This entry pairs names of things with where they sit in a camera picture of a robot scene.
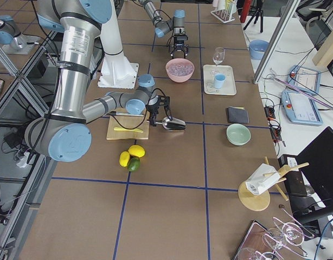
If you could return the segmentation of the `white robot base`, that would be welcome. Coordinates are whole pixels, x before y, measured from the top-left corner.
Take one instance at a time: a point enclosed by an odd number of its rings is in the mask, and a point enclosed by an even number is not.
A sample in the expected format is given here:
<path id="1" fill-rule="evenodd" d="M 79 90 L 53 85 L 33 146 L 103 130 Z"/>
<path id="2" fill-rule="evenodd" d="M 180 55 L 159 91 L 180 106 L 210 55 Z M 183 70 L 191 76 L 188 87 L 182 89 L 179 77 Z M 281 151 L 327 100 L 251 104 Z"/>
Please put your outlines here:
<path id="1" fill-rule="evenodd" d="M 110 1 L 111 18 L 101 27 L 101 43 L 105 53 L 98 86 L 133 89 L 139 64 L 131 63 L 124 54 L 114 1 Z"/>

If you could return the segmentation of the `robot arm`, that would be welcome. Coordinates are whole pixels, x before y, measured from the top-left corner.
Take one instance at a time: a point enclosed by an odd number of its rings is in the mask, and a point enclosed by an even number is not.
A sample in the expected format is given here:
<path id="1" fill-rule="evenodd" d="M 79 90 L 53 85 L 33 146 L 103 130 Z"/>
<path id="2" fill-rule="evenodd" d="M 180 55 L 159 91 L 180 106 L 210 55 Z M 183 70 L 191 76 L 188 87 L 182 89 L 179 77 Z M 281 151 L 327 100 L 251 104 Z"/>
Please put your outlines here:
<path id="1" fill-rule="evenodd" d="M 91 145 L 89 122 L 119 107 L 138 115 L 157 104 L 159 97 L 153 77 L 137 75 L 123 53 L 113 1 L 39 1 L 37 17 L 42 27 L 63 33 L 63 40 L 53 104 L 49 112 L 27 127 L 25 141 L 37 153 L 71 162 L 81 158 Z M 105 53 L 104 84 L 124 88 L 132 82 L 135 90 L 110 92 L 85 103 L 96 38 L 101 39 Z"/>
<path id="2" fill-rule="evenodd" d="M 166 13 L 161 9 L 156 9 L 152 1 L 138 1 L 138 3 L 149 15 L 151 22 L 155 26 L 155 34 L 158 38 L 172 32 L 167 42 L 170 56 L 174 59 L 175 53 L 180 52 L 183 53 L 183 58 L 185 59 L 189 53 L 189 45 L 185 43 L 188 40 L 184 25 L 185 11 L 177 9 L 174 11 L 173 18 L 169 17 L 168 20 L 164 20 L 161 12 Z"/>

